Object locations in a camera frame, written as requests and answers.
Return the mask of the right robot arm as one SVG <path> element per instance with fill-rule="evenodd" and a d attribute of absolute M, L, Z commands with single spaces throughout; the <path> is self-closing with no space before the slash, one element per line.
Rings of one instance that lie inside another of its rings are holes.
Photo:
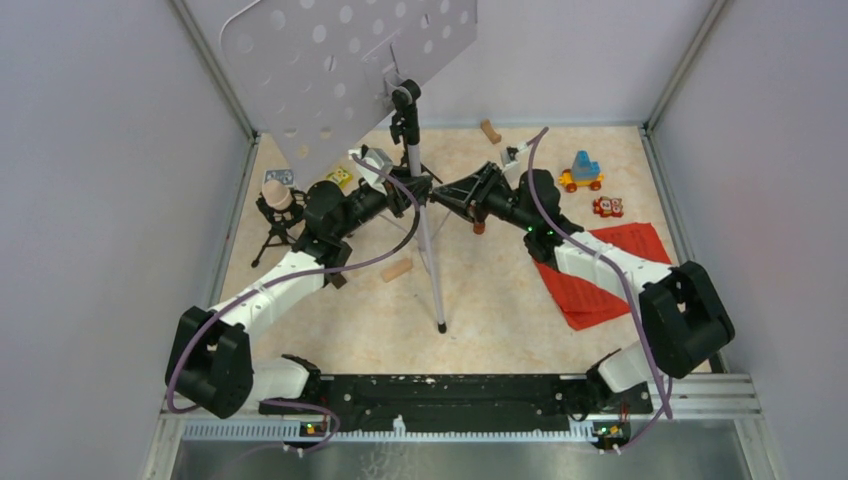
<path fill-rule="evenodd" d="M 728 345 L 735 327 L 707 272 L 687 261 L 670 265 L 629 253 L 572 223 L 560 211 L 553 175 L 521 174 L 511 185 L 492 162 L 455 182 L 436 187 L 432 201 L 478 225 L 494 216 L 524 230 L 536 262 L 625 301 L 639 337 L 600 360 L 587 373 L 589 404 L 612 412 L 627 390 L 663 375 L 683 379 Z"/>

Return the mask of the lying wooden block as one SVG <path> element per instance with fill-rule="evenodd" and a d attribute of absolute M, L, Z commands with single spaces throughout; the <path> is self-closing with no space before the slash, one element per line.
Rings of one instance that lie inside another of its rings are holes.
<path fill-rule="evenodd" d="M 414 263 L 410 258 L 402 258 L 385 267 L 380 272 L 380 276 L 385 283 L 389 283 L 409 272 L 413 267 Z"/>

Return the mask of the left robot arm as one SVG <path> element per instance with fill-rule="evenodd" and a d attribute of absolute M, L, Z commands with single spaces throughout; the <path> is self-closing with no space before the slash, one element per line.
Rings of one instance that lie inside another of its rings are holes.
<path fill-rule="evenodd" d="M 361 181 L 349 194 L 330 180 L 313 184 L 301 208 L 304 229 L 271 271 L 222 304 L 192 306 L 181 314 L 164 377 L 168 410 L 202 409 L 226 419 L 241 409 L 254 388 L 252 338 L 304 298 L 341 283 L 345 272 L 403 249 L 411 233 L 388 252 L 349 264 L 346 239 L 384 211 L 400 216 L 411 209 L 419 227 L 432 187 L 430 176 L 412 176 L 399 167 L 379 173 L 374 182 Z"/>

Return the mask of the blue playing card box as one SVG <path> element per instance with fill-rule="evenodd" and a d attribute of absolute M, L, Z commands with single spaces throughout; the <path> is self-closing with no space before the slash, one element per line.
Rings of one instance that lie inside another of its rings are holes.
<path fill-rule="evenodd" d="M 264 172 L 263 184 L 275 180 L 286 187 L 294 187 L 295 174 L 291 169 L 269 169 Z"/>

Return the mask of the silver music stand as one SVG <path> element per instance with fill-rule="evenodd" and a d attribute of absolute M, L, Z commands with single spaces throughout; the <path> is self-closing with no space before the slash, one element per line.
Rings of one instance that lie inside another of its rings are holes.
<path fill-rule="evenodd" d="M 220 33 L 229 71 L 306 192 L 338 166 L 361 183 L 350 149 L 384 150 L 424 176 L 422 86 L 476 37 L 473 1 L 257 1 Z M 410 232 L 435 263 L 426 205 Z"/>

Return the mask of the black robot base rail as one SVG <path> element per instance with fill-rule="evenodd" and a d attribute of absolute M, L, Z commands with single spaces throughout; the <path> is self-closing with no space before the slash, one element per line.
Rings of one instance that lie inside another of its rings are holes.
<path fill-rule="evenodd" d="M 344 433 L 555 432 L 653 410 L 646 384 L 613 393 L 560 374 L 319 375 L 294 399 L 335 413 Z"/>

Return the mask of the red sheet music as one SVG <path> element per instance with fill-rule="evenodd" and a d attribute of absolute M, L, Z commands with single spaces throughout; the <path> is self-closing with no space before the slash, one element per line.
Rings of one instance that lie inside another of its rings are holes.
<path fill-rule="evenodd" d="M 631 313 L 627 292 L 670 273 L 671 258 L 650 223 L 574 233 L 535 267 L 566 323 L 580 331 Z"/>

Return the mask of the toy microphone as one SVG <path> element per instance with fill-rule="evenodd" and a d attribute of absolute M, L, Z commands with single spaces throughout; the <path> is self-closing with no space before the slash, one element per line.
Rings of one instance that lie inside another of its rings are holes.
<path fill-rule="evenodd" d="M 267 248 L 291 246 L 296 242 L 292 229 L 303 219 L 306 193 L 272 178 L 263 183 L 255 204 L 269 223 L 269 230 L 265 242 L 251 262 L 252 268 L 260 264 Z"/>

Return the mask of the upright wooden block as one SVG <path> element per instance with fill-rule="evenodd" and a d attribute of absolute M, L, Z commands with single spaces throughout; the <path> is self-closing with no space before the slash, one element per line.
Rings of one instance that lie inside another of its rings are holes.
<path fill-rule="evenodd" d="M 501 134 L 494 128 L 488 118 L 480 122 L 480 129 L 491 144 L 497 145 L 502 141 Z"/>

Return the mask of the red owl toy block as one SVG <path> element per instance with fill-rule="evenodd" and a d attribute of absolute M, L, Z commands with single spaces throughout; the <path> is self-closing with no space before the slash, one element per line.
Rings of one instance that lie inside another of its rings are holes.
<path fill-rule="evenodd" d="M 624 215 L 621 198 L 601 196 L 592 203 L 593 213 L 601 218 L 622 218 Z"/>

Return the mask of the yellow toy block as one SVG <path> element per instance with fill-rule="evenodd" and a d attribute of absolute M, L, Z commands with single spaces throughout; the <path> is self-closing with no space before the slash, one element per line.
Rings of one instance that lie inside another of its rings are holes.
<path fill-rule="evenodd" d="M 346 168 L 338 166 L 326 176 L 326 179 L 344 189 L 354 180 L 354 175 Z"/>

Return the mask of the yellow toy car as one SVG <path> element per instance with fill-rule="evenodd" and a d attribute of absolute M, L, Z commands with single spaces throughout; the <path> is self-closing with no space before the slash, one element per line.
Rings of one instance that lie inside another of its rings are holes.
<path fill-rule="evenodd" d="M 564 169 L 558 177 L 559 185 L 567 193 L 574 193 L 583 187 L 598 191 L 602 188 L 603 180 L 600 164 L 592 160 L 586 150 L 579 150 L 571 166 Z"/>

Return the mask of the dark brown block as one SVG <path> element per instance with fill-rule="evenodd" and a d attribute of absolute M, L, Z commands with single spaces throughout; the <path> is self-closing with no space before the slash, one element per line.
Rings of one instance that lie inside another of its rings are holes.
<path fill-rule="evenodd" d="M 341 289 L 348 283 L 346 277 L 341 272 L 326 274 L 325 280 L 327 285 L 332 285 L 335 289 Z"/>

